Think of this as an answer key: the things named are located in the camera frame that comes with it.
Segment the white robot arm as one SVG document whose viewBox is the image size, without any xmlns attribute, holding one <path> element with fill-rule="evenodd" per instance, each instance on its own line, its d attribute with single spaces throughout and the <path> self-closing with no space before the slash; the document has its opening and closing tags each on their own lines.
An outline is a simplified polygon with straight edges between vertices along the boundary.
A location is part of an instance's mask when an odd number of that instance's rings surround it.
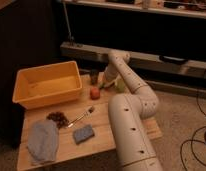
<svg viewBox="0 0 206 171">
<path fill-rule="evenodd" d="M 130 53 L 111 50 L 103 82 L 120 75 L 129 93 L 113 96 L 108 102 L 109 121 L 122 171 L 163 171 L 147 136 L 142 119 L 153 116 L 159 99 L 152 88 L 129 66 Z"/>
</svg>

